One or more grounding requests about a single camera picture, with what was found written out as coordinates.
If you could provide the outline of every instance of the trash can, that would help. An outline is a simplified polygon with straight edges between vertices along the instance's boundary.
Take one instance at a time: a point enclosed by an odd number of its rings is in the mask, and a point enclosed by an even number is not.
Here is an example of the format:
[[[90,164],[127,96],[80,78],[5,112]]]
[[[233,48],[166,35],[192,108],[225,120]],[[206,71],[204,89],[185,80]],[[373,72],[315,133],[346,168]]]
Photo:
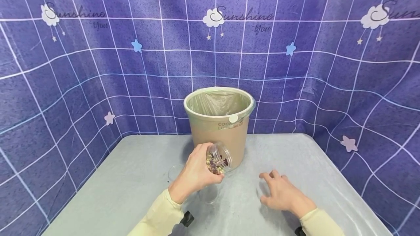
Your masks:
[[[238,167],[244,158],[249,115],[255,108],[255,99],[241,89],[207,87],[190,93],[183,105],[190,119],[194,145],[222,142],[232,159],[230,167]]]

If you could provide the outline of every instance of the hand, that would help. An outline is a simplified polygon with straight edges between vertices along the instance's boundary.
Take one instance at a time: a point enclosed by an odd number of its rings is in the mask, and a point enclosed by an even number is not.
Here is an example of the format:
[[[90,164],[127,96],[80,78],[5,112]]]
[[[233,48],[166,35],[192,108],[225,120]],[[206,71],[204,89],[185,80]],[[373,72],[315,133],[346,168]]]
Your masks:
[[[260,198],[261,203],[269,208],[290,211],[299,219],[317,208],[310,198],[290,183],[287,176],[280,176],[276,170],[270,174],[261,173],[260,178],[265,179],[270,188],[271,196]]]
[[[207,148],[213,143],[199,144],[188,156],[185,167],[169,185],[169,195],[176,203],[183,203],[193,192],[203,189],[205,186],[221,183],[225,177],[223,174],[215,175],[207,167]]]

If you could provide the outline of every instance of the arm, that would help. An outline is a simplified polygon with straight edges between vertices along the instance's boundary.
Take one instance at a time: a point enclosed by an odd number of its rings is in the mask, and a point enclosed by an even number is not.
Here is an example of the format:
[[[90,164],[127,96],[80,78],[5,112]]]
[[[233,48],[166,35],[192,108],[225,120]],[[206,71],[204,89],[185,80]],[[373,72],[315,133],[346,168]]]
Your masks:
[[[299,218],[306,236],[344,236],[334,220],[303,194],[298,195],[290,211]]]
[[[146,216],[133,228],[128,236],[168,236],[174,225],[183,218],[181,205],[174,202],[166,189],[157,197]]]
[[[182,220],[181,205],[188,196],[207,185],[222,182],[223,175],[214,175],[207,168],[206,152],[211,145],[197,145],[179,176],[157,197],[146,216],[128,236],[168,236],[174,225]]]
[[[300,219],[306,236],[345,236],[341,228],[321,209],[315,209]]]
[[[260,178],[265,179],[270,188],[270,197],[262,196],[261,203],[272,209],[292,212],[300,220],[307,236],[344,236],[334,220],[318,209],[286,176],[280,176],[273,170],[270,174],[260,174]]]

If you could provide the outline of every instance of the trash can rim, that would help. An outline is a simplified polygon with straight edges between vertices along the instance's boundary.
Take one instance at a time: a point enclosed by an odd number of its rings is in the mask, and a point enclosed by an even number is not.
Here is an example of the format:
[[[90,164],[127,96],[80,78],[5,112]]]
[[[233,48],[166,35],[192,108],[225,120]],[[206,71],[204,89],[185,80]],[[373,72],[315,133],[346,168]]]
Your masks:
[[[250,104],[249,104],[249,106],[248,107],[246,107],[246,109],[244,109],[244,110],[242,110],[242,111],[240,111],[240,112],[237,112],[237,113],[234,113],[234,114],[230,114],[230,115],[224,115],[224,116],[209,116],[209,115],[203,115],[203,114],[200,114],[200,113],[197,113],[197,112],[195,112],[195,111],[192,111],[188,106],[187,106],[187,100],[188,99],[190,99],[192,96],[195,96],[195,95],[198,95],[198,94],[200,94],[200,93],[203,93],[203,92],[207,92],[207,91],[209,91],[209,90],[229,90],[229,91],[232,91],[232,92],[236,92],[236,93],[240,93],[240,94],[243,94],[243,95],[245,95],[245,96],[247,96],[248,98],[249,98],[249,100],[250,100]],[[197,90],[195,90],[194,92],[191,92],[191,93],[189,93],[186,97],[185,97],[185,99],[184,99],[184,102],[183,102],[183,106],[184,106],[184,108],[185,108],[185,110],[189,113],[189,114],[193,114],[193,115],[196,115],[196,116],[199,116],[199,117],[204,117],[204,118],[228,118],[228,117],[230,117],[230,116],[232,116],[232,115],[240,115],[240,114],[242,114],[242,113],[244,113],[244,112],[246,112],[246,111],[248,111],[249,109],[251,109],[253,106],[254,106],[254,98],[251,96],[251,94],[249,94],[248,92],[246,92],[245,90],[241,90],[241,89],[239,89],[239,88],[235,88],[235,87],[205,87],[205,88],[201,88],[201,89],[197,89]]]

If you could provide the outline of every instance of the small hanging star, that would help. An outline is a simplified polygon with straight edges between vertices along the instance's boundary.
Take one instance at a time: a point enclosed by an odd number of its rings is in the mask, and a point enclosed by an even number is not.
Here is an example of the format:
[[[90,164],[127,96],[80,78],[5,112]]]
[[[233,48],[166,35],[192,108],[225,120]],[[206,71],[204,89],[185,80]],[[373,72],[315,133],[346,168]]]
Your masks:
[[[135,39],[135,40],[132,42],[132,46],[133,46],[133,48],[134,48],[134,52],[140,52],[140,53],[141,53],[141,48],[143,47],[143,45],[141,45],[141,44],[138,42],[138,40],[137,40],[137,39]]]
[[[113,124],[114,123],[114,118],[115,118],[115,115],[111,114],[111,112],[108,111],[108,115],[106,115],[104,117],[104,119],[106,120],[106,125],[108,126],[110,124]]]
[[[340,144],[346,147],[347,152],[351,152],[352,150],[358,151],[355,139],[349,139],[348,137],[343,136],[343,141],[341,141]]]
[[[292,42],[290,45],[286,46],[286,56],[293,56],[293,51],[295,50],[295,42]]]

